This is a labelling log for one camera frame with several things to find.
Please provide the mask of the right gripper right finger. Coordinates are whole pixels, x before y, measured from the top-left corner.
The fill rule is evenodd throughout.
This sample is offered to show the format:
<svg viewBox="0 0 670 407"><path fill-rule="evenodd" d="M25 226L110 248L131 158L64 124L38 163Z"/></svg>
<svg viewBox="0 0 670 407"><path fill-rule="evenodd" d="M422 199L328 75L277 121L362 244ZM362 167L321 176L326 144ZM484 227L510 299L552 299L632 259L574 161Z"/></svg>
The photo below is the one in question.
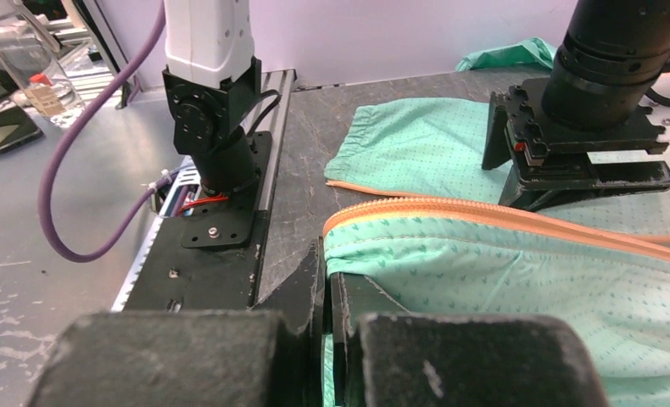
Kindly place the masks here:
<svg viewBox="0 0 670 407"><path fill-rule="evenodd" d="M554 317L416 313L346 273L329 295L339 405L607 405L583 342Z"/></svg>

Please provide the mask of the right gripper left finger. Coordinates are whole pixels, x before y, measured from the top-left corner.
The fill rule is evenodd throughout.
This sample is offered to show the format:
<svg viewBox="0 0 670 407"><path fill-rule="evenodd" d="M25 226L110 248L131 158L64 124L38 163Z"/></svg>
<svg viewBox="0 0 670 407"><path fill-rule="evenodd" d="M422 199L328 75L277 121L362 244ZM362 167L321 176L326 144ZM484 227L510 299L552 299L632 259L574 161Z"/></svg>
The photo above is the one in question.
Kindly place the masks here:
<svg viewBox="0 0 670 407"><path fill-rule="evenodd" d="M321 406L325 263L244 310L101 312L60 335L31 406Z"/></svg>

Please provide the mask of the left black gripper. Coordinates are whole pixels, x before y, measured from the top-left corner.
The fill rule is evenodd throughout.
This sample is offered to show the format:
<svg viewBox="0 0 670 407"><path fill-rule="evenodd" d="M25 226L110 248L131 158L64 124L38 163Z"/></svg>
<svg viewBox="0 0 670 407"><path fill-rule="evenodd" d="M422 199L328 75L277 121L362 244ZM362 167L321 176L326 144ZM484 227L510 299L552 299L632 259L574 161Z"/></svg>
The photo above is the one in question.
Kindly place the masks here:
<svg viewBox="0 0 670 407"><path fill-rule="evenodd" d="M492 93L481 167L507 161L499 205L530 212L610 198L670 190L670 168L663 161L592 164L590 153L645 151L660 154L665 131L650 122L651 107L639 106L623 123L606 130L581 130L551 119L541 106L545 78L525 80Z"/></svg>

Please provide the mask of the orange and mint hooded jacket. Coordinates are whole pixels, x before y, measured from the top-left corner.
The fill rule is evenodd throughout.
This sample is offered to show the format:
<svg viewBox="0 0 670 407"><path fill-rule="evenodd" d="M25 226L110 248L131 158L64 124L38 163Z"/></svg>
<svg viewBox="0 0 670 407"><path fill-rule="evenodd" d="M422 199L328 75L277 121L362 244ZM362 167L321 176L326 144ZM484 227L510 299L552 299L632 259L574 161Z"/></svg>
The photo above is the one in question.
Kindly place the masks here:
<svg viewBox="0 0 670 407"><path fill-rule="evenodd" d="M488 106L404 98L355 111L325 176L377 199L324 225L329 275L416 313L538 313L583 339L614 406L670 406L670 192L528 215L479 168Z"/></svg>

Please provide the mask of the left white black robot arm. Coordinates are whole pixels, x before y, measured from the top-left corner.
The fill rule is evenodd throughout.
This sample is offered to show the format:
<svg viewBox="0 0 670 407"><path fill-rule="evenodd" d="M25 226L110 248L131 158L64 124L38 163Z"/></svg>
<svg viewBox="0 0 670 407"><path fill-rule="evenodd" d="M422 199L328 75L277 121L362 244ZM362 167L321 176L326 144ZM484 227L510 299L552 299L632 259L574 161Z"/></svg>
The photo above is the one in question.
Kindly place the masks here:
<svg viewBox="0 0 670 407"><path fill-rule="evenodd" d="M208 195L261 183L243 119L263 100L245 1L168 1L163 72L174 144ZM548 78L493 94L481 166L511 163L500 204L537 211L592 198L663 192L662 161L593 164L592 152L662 153L662 125L640 105L670 63L670 1L581 1Z"/></svg>

